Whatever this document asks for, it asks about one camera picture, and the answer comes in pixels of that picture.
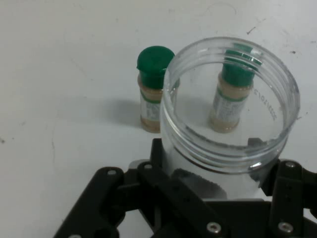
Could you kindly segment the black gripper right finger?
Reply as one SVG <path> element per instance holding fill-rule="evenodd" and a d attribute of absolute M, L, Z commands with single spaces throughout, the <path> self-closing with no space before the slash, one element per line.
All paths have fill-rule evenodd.
<path fill-rule="evenodd" d="M 298 162 L 278 160 L 261 186 L 271 196 L 268 229 L 272 238 L 315 238 L 317 224 L 304 210 L 317 216 L 317 174 Z"/>

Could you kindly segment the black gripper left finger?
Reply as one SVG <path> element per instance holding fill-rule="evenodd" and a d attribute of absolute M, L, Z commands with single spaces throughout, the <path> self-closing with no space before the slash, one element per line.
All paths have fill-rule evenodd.
<path fill-rule="evenodd" d="M 154 139 L 148 161 L 124 172 L 96 171 L 62 222 L 57 238 L 117 238 L 128 211 L 140 210 L 156 238 L 227 238 L 220 216 L 160 167 L 162 142 Z"/>

